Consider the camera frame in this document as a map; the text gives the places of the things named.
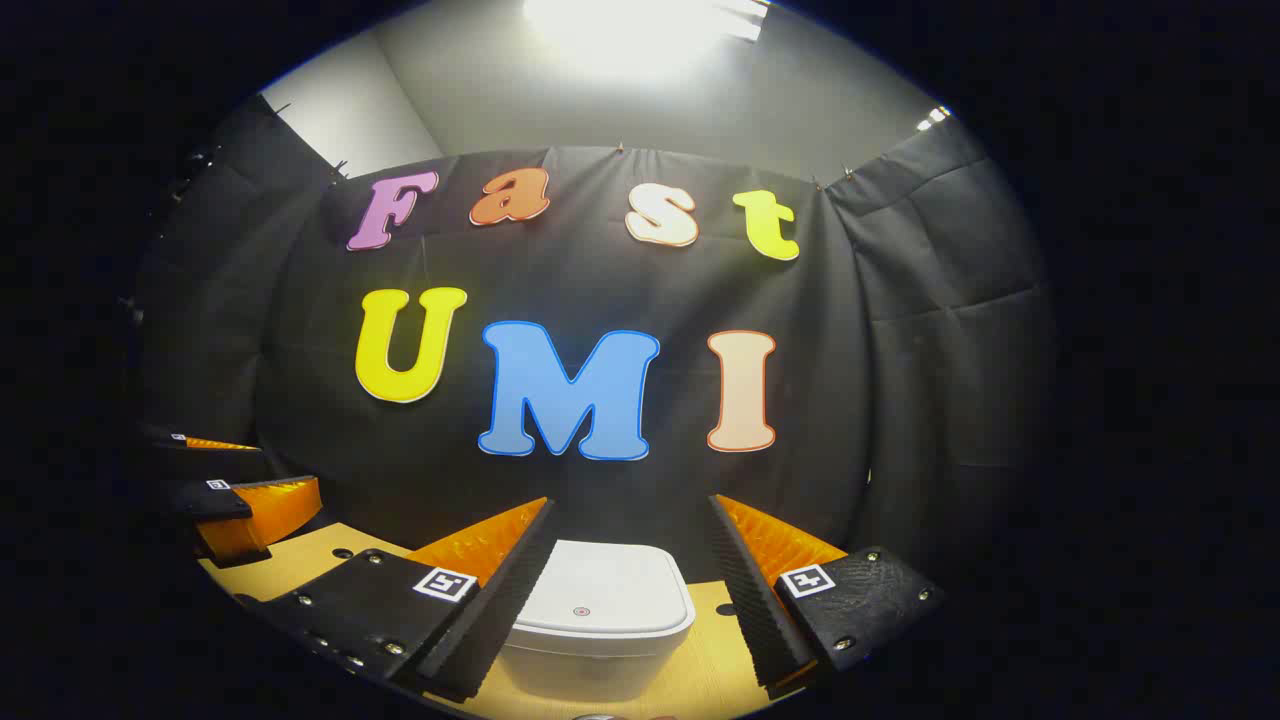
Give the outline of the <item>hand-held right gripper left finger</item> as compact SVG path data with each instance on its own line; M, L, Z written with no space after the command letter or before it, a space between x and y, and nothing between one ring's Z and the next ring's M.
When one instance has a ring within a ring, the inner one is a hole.
M402 694L476 696L556 544L554 502L536 498L472 527L497 565L435 556L424 562L370 547L261 600L252 615L357 676Z

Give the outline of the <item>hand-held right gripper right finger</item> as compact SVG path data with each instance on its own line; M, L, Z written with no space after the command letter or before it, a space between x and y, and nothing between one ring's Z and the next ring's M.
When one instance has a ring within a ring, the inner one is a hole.
M708 503L710 547L772 700L851 670L946 598L884 547L846 552L724 495Z

